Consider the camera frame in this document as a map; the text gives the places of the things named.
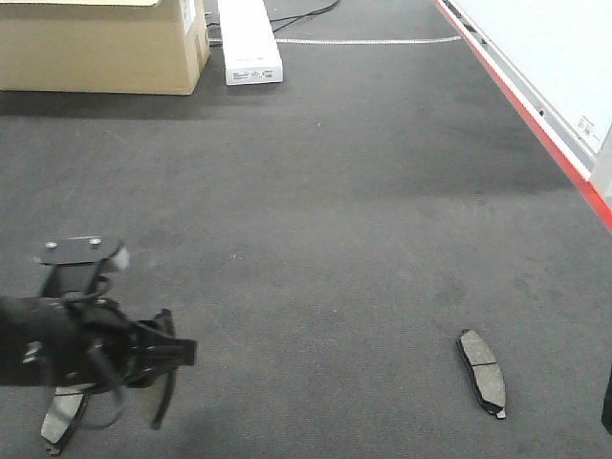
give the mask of gray carpet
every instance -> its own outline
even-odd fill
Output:
[[[427,0],[355,0],[279,36],[454,34]],[[115,233],[112,297],[199,340],[161,431],[131,397],[63,457],[610,457],[609,234],[465,43],[280,51],[278,85],[226,87],[217,48],[190,98],[0,94],[2,294],[37,291],[49,238]],[[0,457],[45,457],[43,399],[0,389]]]

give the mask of white wall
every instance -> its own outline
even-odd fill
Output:
[[[598,153],[612,127],[612,0],[452,3]]]

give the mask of brake pad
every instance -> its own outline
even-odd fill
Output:
[[[473,330],[464,330],[457,347],[468,368],[478,403],[497,419],[506,418],[506,384],[489,345]]]

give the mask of wire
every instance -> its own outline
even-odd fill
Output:
[[[62,298],[62,301],[66,304],[86,303],[92,299],[100,298],[101,296],[108,294],[108,292],[113,288],[113,282],[111,279],[104,275],[98,276],[98,282],[103,283],[104,287],[96,290],[92,294],[77,296],[74,298]]]
[[[318,10],[312,10],[309,12],[305,12],[303,14],[296,14],[294,16],[277,17],[276,19],[271,19],[270,20],[271,24],[275,22],[290,21],[286,24],[283,24],[282,26],[277,27],[276,29],[273,29],[272,32],[277,33],[278,31],[285,29],[286,27],[291,26],[292,24],[294,24],[295,22],[301,19],[305,19],[306,17],[319,16],[320,14],[324,14],[325,12],[331,11],[339,5],[340,1],[341,0],[335,0],[333,3],[331,3],[327,7],[319,8]],[[221,24],[218,22],[211,22],[207,25],[207,27],[220,27],[220,26]]]
[[[53,364],[49,358],[44,356],[40,351],[36,353],[36,360],[40,362],[40,369],[42,372],[43,384],[51,389],[51,402],[49,403],[49,413],[56,416],[57,418],[64,421],[69,426],[84,428],[85,430],[102,430],[115,424],[123,415],[125,411],[125,402],[123,398],[123,381],[121,376],[117,373],[117,370],[113,367],[113,364],[108,360],[102,351],[102,343],[100,340],[96,340],[92,347],[90,347],[89,358],[94,366],[98,369],[100,374],[106,378],[108,385],[105,387],[106,390],[111,390],[115,399],[115,412],[110,420],[101,424],[92,424],[78,419],[77,415],[70,416],[69,414],[62,411],[60,408],[55,406],[55,397],[65,397],[68,395],[82,394],[83,397],[89,397],[87,389],[82,391],[76,391],[75,393],[57,394],[53,389]]]

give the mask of cardboard box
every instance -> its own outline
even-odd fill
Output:
[[[193,92],[208,59],[202,0],[0,0],[0,89]]]

